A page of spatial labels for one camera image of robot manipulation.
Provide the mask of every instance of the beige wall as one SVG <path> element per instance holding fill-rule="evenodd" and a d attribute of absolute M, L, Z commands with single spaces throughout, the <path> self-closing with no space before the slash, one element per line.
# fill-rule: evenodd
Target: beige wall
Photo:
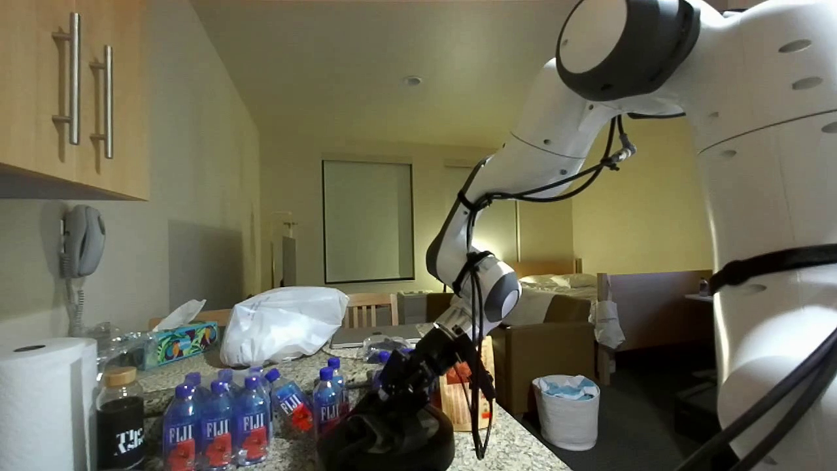
<path fill-rule="evenodd" d="M 371 157 L 413 163 L 413 226 L 417 226 L 417 281 L 406 282 L 354 282 L 342 291 L 440 291 L 440 282 L 423 268 L 423 251 L 443 229 L 454 193 L 444 193 L 443 172 L 451 163 L 475 163 L 492 149 L 423 147 L 423 145 L 362 145 L 362 141 L 321 141 L 301 136 L 281 136 L 265 130 L 265 242 L 278 233 L 281 221 L 294 214 L 295 226 L 295 265 L 301 286 L 321 282 L 321 157 Z M 551 259 L 572 255 L 570 208 L 522 208 L 521 259 Z"/>
<path fill-rule="evenodd" d="M 585 273 L 657 273 L 712 268 L 690 128 L 686 121 L 627 121 L 639 155 L 618 172 L 570 201 L 521 204 L 521 259 L 580 257 Z M 265 138 L 265 242 L 286 214 L 299 221 L 299 282 L 321 282 L 321 185 L 318 163 L 330 157 L 373 157 L 413 163 L 417 178 L 417 281 L 362 282 L 342 291 L 437 291 L 423 269 L 423 251 L 437 235 L 453 193 L 440 193 L 444 166 L 482 161 L 492 149 L 417 145 L 347 145 L 299 136 Z"/>
<path fill-rule="evenodd" d="M 143 327 L 185 298 L 258 289 L 258 136 L 185 0 L 152 0 L 148 201 L 86 201 L 107 226 L 86 325 Z M 63 335 L 58 218 L 75 201 L 0 201 L 0 341 Z"/>
<path fill-rule="evenodd" d="M 712 268 L 702 176 L 686 121 L 627 121 L 639 155 L 572 199 L 572 247 L 585 273 Z"/>

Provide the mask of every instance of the kitchen cabinet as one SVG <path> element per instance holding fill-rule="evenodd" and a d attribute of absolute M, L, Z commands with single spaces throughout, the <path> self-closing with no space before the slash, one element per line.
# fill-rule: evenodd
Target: kitchen cabinet
<path fill-rule="evenodd" d="M 0 196 L 147 199 L 143 18 L 143 0 L 2 4 Z"/>

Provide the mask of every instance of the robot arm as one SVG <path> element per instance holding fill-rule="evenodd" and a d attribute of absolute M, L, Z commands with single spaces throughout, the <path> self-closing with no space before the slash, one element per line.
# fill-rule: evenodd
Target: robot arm
<path fill-rule="evenodd" d="M 478 303 L 478 322 L 492 329 L 513 312 L 521 298 L 517 278 L 471 244 L 478 213 L 495 199 L 559 196 L 580 176 L 598 130 L 618 115 L 682 115 L 679 106 L 648 93 L 686 60 L 696 36 L 698 11 L 686 0 L 584 0 L 572 8 L 517 128 L 498 155 L 473 167 L 426 251 L 426 269 L 457 295 L 443 322 L 468 332 L 468 306 Z M 623 149 L 604 155 L 598 167 L 634 155 L 623 128 L 619 138 Z"/>
<path fill-rule="evenodd" d="M 426 391 L 454 361 L 473 361 L 473 342 L 521 298 L 513 269 L 473 247 L 475 218 L 495 199 L 564 193 L 585 172 L 598 130 L 619 115 L 689 110 L 717 265 L 801 242 L 835 244 L 835 204 L 815 199 L 837 193 L 837 161 L 821 157 L 837 149 L 835 22 L 835 0 L 772 0 L 740 18 L 721 18 L 702 0 L 580 0 L 559 32 L 554 60 L 534 83 L 521 127 L 473 167 L 426 251 L 430 273 L 454 289 L 453 310 L 409 359 L 394 357 L 385 367 L 380 391 L 362 400 L 345 427 L 318 439 L 324 463 L 364 459 L 366 468 L 385 468 L 393 459 L 411 460 L 411 452 L 432 451 L 444 451 L 437 452 L 440 468 L 451 463 L 451 439 L 432 443 L 444 431 L 420 434 L 419 427 L 437 422 L 444 430 L 444 418 L 426 413 Z M 627 157 L 631 145 L 623 147 L 594 167 Z M 828 259 L 821 273 L 787 269 L 754 291 L 713 295 L 721 422 L 749 410 L 779 382 L 783 370 L 789 373 L 835 329 L 835 281 L 837 265 Z M 837 437 L 835 399 L 837 384 L 818 400 L 818 413 L 805 413 L 805 425 L 772 452 L 774 468 L 825 468 L 837 460 L 827 447 Z M 749 452 L 758 439 L 760 431 L 754 431 L 732 444 Z"/>

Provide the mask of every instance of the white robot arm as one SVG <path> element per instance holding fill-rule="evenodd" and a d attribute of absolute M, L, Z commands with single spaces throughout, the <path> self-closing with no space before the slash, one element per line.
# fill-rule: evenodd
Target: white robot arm
<path fill-rule="evenodd" d="M 835 48 L 835 0 L 767 0 L 726 15 L 702 0 L 580 0 L 521 127 L 471 172 L 426 251 L 430 273 L 460 298 L 464 310 L 453 312 L 475 312 L 451 312 L 443 322 L 464 329 L 483 322 L 478 332 L 487 332 L 521 295 L 513 269 L 471 247 L 475 214 L 492 199 L 567 192 L 596 133 L 618 115 L 686 113 L 720 269 L 712 289 L 721 427 L 749 417 L 808 359 L 821 350 L 835 359 Z M 732 443 L 746 468 L 837 467 L 831 370 L 802 379 L 821 382 L 808 410 L 796 410 L 797 395 L 789 395 Z M 774 430 L 783 437 L 760 451 Z"/>

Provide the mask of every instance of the water bottle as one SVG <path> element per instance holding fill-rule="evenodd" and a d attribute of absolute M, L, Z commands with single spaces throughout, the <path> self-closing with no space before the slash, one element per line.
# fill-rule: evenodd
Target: water bottle
<path fill-rule="evenodd" d="M 377 353 L 377 361 L 373 361 L 373 363 L 380 363 L 380 367 L 373 367 L 373 370 L 366 373 L 366 392 L 377 392 L 377 395 L 383 395 L 383 399 L 388 395 L 388 392 L 383 391 L 383 373 L 385 373 L 390 357 L 393 357 L 393 350 L 380 350 L 380 353 Z"/>
<path fill-rule="evenodd" d="M 143 404 L 137 367 L 109 367 L 97 399 L 99 468 L 139 468 L 143 463 Z"/>
<path fill-rule="evenodd" d="M 226 387 L 230 391 L 230 395 L 239 392 L 233 370 L 220 370 L 220 373 L 216 373 L 216 379 L 226 382 Z"/>
<path fill-rule="evenodd" d="M 197 391 L 197 400 L 199 400 L 199 404 L 207 400 L 209 391 L 203 387 L 202 373 L 188 373 L 188 374 L 182 376 L 182 382 Z"/>
<path fill-rule="evenodd" d="M 188 382 L 175 387 L 173 404 L 162 413 L 162 460 L 168 471 L 193 471 L 199 455 L 199 407 Z"/>
<path fill-rule="evenodd" d="M 334 370 L 318 370 L 315 387 L 315 434 L 321 437 L 341 425 L 341 392 L 334 391 Z"/>
<path fill-rule="evenodd" d="M 245 376 L 233 418 L 235 467 L 261 463 L 269 451 L 269 410 L 261 376 Z"/>
<path fill-rule="evenodd" d="M 202 471 L 228 471 L 233 467 L 233 395 L 222 379 L 209 384 L 199 418 Z"/>
<path fill-rule="evenodd" d="M 345 387 L 345 376 L 341 373 L 341 357 L 330 357 L 328 359 L 328 367 L 332 370 L 332 384 L 337 391 L 337 399 L 341 399 L 341 418 L 347 417 L 347 409 L 351 409 L 351 400 L 347 400 L 347 387 Z"/>
<path fill-rule="evenodd" d="M 295 382 L 286 379 L 281 370 L 267 373 L 269 379 L 269 413 L 271 434 L 278 437 L 305 437 L 315 430 L 312 409 Z"/>

